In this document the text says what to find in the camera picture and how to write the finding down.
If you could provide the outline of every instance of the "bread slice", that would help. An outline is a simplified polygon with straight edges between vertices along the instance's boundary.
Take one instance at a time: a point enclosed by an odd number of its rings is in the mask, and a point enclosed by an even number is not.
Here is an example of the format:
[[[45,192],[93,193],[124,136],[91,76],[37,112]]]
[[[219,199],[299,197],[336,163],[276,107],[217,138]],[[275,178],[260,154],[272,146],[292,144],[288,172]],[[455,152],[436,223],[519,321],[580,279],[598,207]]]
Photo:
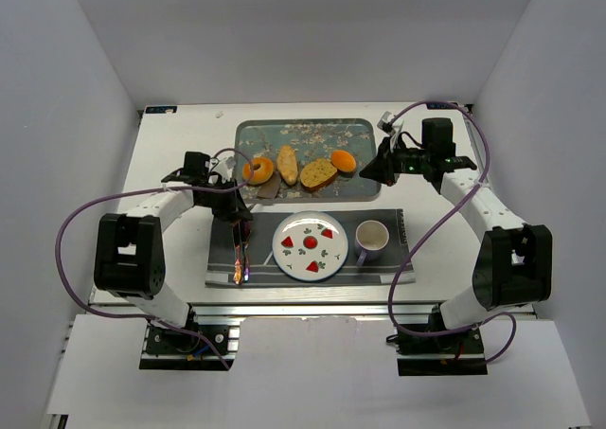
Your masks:
[[[314,192],[332,183],[339,170],[328,159],[316,159],[301,171],[301,185],[306,190]]]
[[[299,169],[296,165],[296,154],[290,145],[280,148],[280,153],[277,155],[277,171],[280,172],[287,185],[292,186],[296,183]]]

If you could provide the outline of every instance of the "white plate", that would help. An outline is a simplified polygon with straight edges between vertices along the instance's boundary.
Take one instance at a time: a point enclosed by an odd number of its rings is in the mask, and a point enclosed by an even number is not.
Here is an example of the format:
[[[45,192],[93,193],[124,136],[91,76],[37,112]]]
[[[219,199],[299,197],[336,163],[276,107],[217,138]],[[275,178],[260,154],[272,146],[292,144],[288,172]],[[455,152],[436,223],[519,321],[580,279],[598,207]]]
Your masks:
[[[306,282],[334,275],[348,257],[343,226],[320,211],[295,213],[280,223],[272,240],[277,266]]]

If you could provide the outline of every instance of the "plate rim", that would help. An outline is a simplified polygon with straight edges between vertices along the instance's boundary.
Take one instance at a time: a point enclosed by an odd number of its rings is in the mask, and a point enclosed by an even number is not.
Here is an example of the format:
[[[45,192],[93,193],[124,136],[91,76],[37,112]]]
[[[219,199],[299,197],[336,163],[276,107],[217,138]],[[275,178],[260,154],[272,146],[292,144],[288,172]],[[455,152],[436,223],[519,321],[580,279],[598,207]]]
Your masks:
[[[341,227],[341,230],[343,231],[343,235],[345,236],[345,239],[346,239],[346,253],[345,253],[345,254],[344,254],[344,256],[343,256],[343,259],[342,259],[342,262],[341,262],[340,266],[339,266],[339,267],[336,269],[336,271],[335,271],[334,273],[332,273],[332,274],[330,274],[330,275],[328,275],[328,276],[325,276],[325,277],[320,277],[320,278],[315,279],[315,280],[306,280],[306,279],[302,279],[302,278],[300,278],[300,277],[295,277],[295,276],[293,276],[291,273],[289,273],[288,271],[284,270],[284,269],[283,269],[283,268],[280,266],[279,262],[277,261],[276,254],[274,253],[274,244],[275,244],[275,242],[276,242],[276,235],[277,235],[277,232],[278,232],[278,230],[279,230],[280,226],[281,226],[281,225],[282,225],[282,224],[283,224],[283,223],[284,223],[284,222],[285,222],[287,219],[289,219],[289,218],[293,217],[294,215],[297,215],[297,216],[298,216],[298,215],[302,215],[302,214],[305,214],[305,213],[313,213],[313,214],[320,213],[320,214],[322,214],[322,215],[324,215],[324,216],[326,216],[326,217],[328,217],[328,218],[331,218],[331,219],[332,219],[332,221],[333,221],[333,222],[334,222],[334,223],[335,223],[337,226]],[[306,209],[306,210],[304,210],[304,211],[299,211],[299,212],[297,212],[297,213],[291,213],[291,214],[289,214],[289,215],[288,215],[286,218],[284,218],[282,221],[280,221],[280,223],[279,223],[279,224],[277,225],[277,227],[276,227],[276,230],[274,231],[274,236],[272,237],[272,253],[274,254],[274,260],[276,261],[276,265],[277,265],[277,267],[280,269],[280,271],[282,271],[282,273],[284,273],[284,274],[285,274],[285,275],[287,275],[288,277],[291,277],[291,278],[293,278],[293,279],[295,279],[295,280],[298,280],[299,282],[307,282],[307,283],[312,283],[312,282],[321,282],[321,281],[323,281],[323,280],[328,279],[329,277],[333,277],[333,276],[334,276],[334,275],[335,275],[335,274],[336,274],[336,273],[337,273],[337,272],[338,272],[338,271],[339,271],[341,268],[343,268],[343,265],[344,265],[344,264],[345,264],[345,262],[347,261],[347,259],[348,259],[348,254],[349,254],[349,237],[348,237],[348,234],[346,233],[345,228],[343,227],[343,225],[342,225],[342,224],[341,224],[339,221],[337,221],[335,218],[333,218],[333,217],[332,217],[330,214],[326,213],[325,211],[318,211],[318,210],[313,210],[313,209]]]

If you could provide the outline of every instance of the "purple mug handle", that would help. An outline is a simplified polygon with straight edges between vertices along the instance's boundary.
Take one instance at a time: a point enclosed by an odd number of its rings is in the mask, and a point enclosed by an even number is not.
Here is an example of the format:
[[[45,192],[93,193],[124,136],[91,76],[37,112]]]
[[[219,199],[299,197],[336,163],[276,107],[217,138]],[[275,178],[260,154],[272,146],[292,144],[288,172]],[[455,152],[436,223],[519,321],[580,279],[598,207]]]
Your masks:
[[[362,265],[364,265],[364,260],[366,260],[366,251],[363,249],[360,252],[360,257],[358,258],[358,261],[356,261],[356,266],[358,268],[362,268]]]

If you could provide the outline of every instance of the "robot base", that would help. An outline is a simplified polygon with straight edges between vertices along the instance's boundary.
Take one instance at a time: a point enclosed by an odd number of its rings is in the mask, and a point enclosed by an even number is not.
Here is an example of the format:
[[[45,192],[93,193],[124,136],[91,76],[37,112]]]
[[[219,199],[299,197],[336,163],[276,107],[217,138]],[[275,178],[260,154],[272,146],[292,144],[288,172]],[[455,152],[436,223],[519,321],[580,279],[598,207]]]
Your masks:
[[[425,331],[427,325],[404,325],[412,331]],[[441,337],[414,337],[404,333],[386,339],[398,347],[398,375],[446,376],[487,375],[480,330]]]
[[[229,328],[228,325],[200,325],[198,327],[199,331],[212,342],[223,356],[228,354]],[[139,361],[139,369],[225,370],[225,367],[210,350],[207,350],[204,355],[197,356],[189,361],[187,356],[200,350],[204,345],[194,343],[186,349],[179,348],[177,346],[180,343],[174,342],[173,335],[173,331],[149,326],[145,348]],[[233,363],[231,359],[226,361],[230,366]]]

